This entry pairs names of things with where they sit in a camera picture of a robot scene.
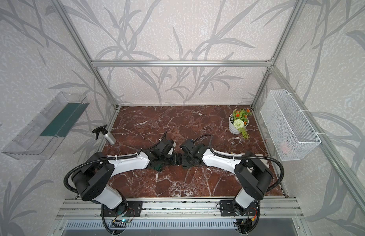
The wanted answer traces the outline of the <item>green bow box lid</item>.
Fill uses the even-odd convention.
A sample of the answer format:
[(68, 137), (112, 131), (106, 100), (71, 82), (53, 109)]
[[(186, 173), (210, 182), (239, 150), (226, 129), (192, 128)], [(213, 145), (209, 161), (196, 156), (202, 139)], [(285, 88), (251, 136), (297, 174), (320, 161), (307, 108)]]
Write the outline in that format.
[(165, 164), (164, 163), (157, 163), (157, 164), (153, 164), (153, 169), (158, 171), (158, 172), (162, 172), (164, 167), (165, 167)]

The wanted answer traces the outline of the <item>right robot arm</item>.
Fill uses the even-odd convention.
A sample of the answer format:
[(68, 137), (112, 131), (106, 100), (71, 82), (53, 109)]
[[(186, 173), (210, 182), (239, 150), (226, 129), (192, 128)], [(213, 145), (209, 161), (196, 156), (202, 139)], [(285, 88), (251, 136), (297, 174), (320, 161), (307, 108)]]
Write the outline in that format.
[[(233, 173), (241, 190), (233, 199), (233, 206), (237, 214), (243, 215), (253, 203), (263, 200), (265, 194), (282, 182), (284, 167), (277, 159), (268, 156), (257, 156), (252, 152), (244, 154), (229, 154), (214, 150), (210, 145), (197, 145), (192, 139), (186, 140), (180, 148), (184, 152), (182, 162), (188, 166), (204, 164)], [(263, 160), (275, 163), (280, 169), (280, 176), (272, 183), (273, 173), (262, 162)]]

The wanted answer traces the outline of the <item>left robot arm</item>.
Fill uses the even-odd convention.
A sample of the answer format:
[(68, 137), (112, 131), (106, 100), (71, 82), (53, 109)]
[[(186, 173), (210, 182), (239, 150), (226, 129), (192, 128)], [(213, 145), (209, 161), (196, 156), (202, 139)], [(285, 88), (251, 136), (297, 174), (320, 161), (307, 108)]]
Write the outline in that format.
[(109, 180), (121, 173), (163, 165), (171, 160), (176, 143), (161, 139), (148, 149), (134, 154), (109, 156), (96, 152), (85, 163), (74, 167), (63, 179), (64, 186), (83, 201), (103, 204), (112, 210), (126, 208), (125, 198), (109, 186)]

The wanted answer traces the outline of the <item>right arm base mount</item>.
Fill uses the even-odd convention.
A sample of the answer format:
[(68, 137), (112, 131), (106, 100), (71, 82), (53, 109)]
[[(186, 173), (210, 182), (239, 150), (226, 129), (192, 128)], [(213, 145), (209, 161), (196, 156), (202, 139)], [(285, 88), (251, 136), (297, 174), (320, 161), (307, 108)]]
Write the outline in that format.
[(253, 201), (247, 208), (245, 208), (235, 203), (233, 200), (221, 200), (216, 205), (216, 208), (220, 210), (221, 216), (254, 217), (258, 214), (260, 202)]

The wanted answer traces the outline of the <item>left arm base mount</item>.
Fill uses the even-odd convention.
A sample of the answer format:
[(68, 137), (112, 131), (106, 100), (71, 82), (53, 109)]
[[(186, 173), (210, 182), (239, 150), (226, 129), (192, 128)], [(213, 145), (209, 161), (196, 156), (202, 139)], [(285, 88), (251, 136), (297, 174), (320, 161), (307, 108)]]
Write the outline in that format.
[(124, 201), (114, 209), (102, 205), (100, 216), (103, 217), (140, 217), (142, 211), (142, 201)]

